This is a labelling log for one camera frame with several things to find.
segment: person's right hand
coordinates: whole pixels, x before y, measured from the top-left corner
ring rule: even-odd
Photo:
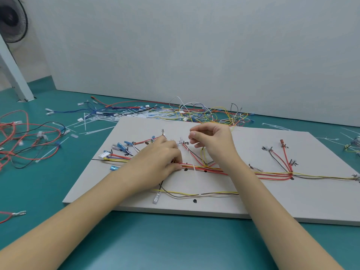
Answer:
[[[223,170],[239,160],[228,125],[213,122],[196,125],[190,129],[189,139],[196,148],[206,147],[211,158]]]

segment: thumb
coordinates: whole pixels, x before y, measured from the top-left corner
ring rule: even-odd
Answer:
[[[166,165],[165,170],[167,175],[169,176],[174,171],[179,171],[182,169],[182,166],[178,163],[169,163]]]
[[[208,136],[208,135],[206,135],[206,134],[204,134],[202,132],[197,132],[197,131],[191,131],[190,136],[193,139],[196,139],[197,141],[201,142],[205,146],[206,146],[206,143],[208,142],[209,137],[210,137],[210,136]]]

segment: white board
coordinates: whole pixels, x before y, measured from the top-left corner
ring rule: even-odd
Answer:
[[[360,126],[360,0],[28,0],[56,88]]]
[[[112,144],[147,140],[151,136],[161,135],[161,129],[164,129],[164,135],[168,139],[180,140],[182,137],[186,140],[193,125],[195,123],[122,117],[94,158],[98,159],[98,155],[104,150],[110,150]],[[289,147],[289,160],[296,159],[299,164],[294,167],[295,172],[336,177],[351,177],[357,173],[308,132],[235,127],[232,136],[236,149],[245,163],[265,172],[283,171],[269,153],[261,149],[262,146],[272,146],[273,150],[283,157],[280,144],[280,140],[283,139]],[[179,148],[184,163],[196,164],[184,148]],[[200,149],[195,149],[191,145],[190,149],[200,155]],[[73,202],[96,185],[110,172],[110,166],[102,161],[90,161],[63,202]],[[360,184],[357,181],[295,178],[288,181],[263,180],[263,183],[298,221],[360,225]],[[174,172],[163,182],[163,186],[167,191],[190,194],[236,191],[227,176],[193,170]],[[197,203],[194,203],[194,197],[174,199],[167,194],[161,194],[158,203],[153,204],[155,194],[154,191],[136,194],[123,201],[115,210],[249,218],[238,196],[200,196],[195,197]]]

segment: fan grille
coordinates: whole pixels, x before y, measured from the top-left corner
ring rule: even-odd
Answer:
[[[25,37],[29,27],[29,22],[23,5],[20,0],[0,0],[0,6],[12,7],[19,16],[19,22],[14,27],[0,21],[0,33],[4,41],[9,44],[21,41]]]

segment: table surface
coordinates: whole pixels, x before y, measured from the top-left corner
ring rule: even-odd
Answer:
[[[13,89],[1,91],[0,114],[22,109],[28,112],[30,123],[54,120],[67,126],[75,123],[81,115],[67,113],[49,117],[45,108],[75,110],[77,103],[90,100],[91,96],[58,91],[51,77],[31,82],[29,86],[37,99],[28,103],[17,103]],[[96,97],[109,104],[126,100]],[[333,142],[319,140],[360,172],[360,158],[355,153],[345,152],[340,145],[349,144],[350,137],[355,138],[360,128],[262,115],[255,115],[252,119],[255,122],[247,123],[245,127],[279,125],[295,131],[308,131],[315,137],[333,139]],[[25,119],[19,114],[17,120]],[[89,124],[87,131],[111,127],[109,124],[113,123],[97,121]],[[25,169],[15,169],[10,164],[4,167],[0,173],[0,211],[26,210],[27,214],[0,224],[0,248],[64,207],[62,200],[65,195],[110,131],[79,135],[77,139],[70,137],[55,156],[32,163]],[[345,269],[358,269],[360,227],[310,223],[302,223],[302,226]],[[251,220],[135,212],[111,212],[60,267],[62,270],[169,268],[277,269]]]

